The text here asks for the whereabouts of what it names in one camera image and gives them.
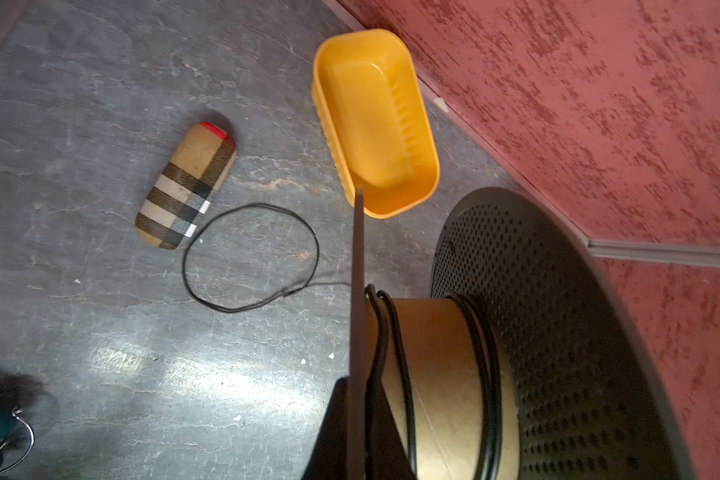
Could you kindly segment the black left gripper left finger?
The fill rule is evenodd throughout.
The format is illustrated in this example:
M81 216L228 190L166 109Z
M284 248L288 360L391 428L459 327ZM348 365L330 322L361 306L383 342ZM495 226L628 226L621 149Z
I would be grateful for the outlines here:
M336 381L303 480L347 479L348 378Z

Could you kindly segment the grey perforated cable spool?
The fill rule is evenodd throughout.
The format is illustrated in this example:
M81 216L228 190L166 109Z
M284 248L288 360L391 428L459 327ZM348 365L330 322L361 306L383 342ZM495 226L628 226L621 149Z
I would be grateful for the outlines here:
M428 294L352 273L347 479L384 390L415 479L691 479L661 381L592 257L524 194L448 216Z

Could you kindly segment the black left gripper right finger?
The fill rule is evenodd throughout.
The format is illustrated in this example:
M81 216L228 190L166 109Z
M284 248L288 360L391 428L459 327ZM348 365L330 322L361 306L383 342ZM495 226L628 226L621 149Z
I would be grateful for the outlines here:
M366 479L415 479L384 390L366 416L365 434Z

